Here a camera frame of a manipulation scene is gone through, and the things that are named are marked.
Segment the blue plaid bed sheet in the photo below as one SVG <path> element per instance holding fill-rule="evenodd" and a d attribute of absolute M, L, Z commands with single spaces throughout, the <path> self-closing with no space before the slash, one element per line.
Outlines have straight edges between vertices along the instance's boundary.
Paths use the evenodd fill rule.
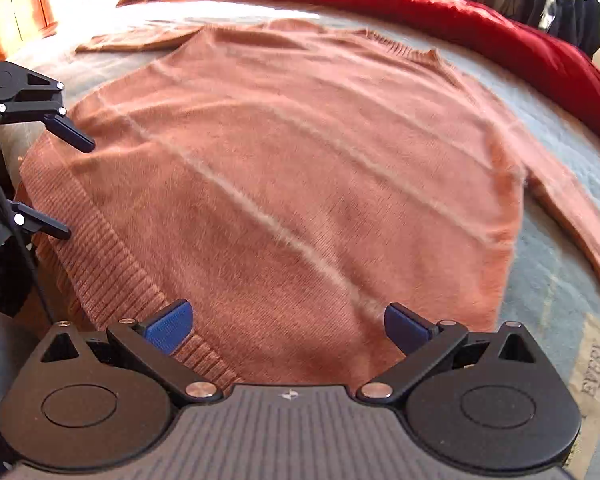
<path fill-rule="evenodd" d="M 301 3 L 257 0 L 162 0 L 111 11 L 104 34 L 174 25 L 257 25 L 298 18 L 341 29 L 370 29 L 417 49 L 436 48 L 464 73 L 501 98 L 547 151 L 579 179 L 600 210 L 600 141 L 577 119 L 543 98 L 528 84 L 480 55 L 372 18 Z M 71 102 L 158 58 L 140 53 L 78 53 L 80 35 L 41 40 L 15 61 L 61 79 Z M 600 479 L 600 281 L 592 264 L 539 196 L 524 198 L 524 218 L 516 238 L 499 320 L 518 318 L 529 327 L 570 384 L 585 384 L 579 396 L 586 440 L 573 453 L 578 477 Z"/>

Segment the orange knit sweater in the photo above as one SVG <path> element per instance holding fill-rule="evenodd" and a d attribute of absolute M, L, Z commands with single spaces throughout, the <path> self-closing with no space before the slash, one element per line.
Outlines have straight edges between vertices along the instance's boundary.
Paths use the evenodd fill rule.
<path fill-rule="evenodd" d="M 382 318 L 492 330 L 534 193 L 600 276 L 600 212 L 503 100 L 436 50 L 280 20 L 204 25 L 71 110 L 20 167 L 72 314 L 192 303 L 176 358 L 233 382 L 358 386 L 399 359 Z"/>

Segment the black hanging jacket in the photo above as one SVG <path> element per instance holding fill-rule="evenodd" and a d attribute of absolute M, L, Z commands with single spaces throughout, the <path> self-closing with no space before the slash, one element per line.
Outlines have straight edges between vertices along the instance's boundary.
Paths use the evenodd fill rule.
<path fill-rule="evenodd" d="M 600 0 L 504 0 L 500 13 L 572 44 L 590 60 L 600 50 Z"/>

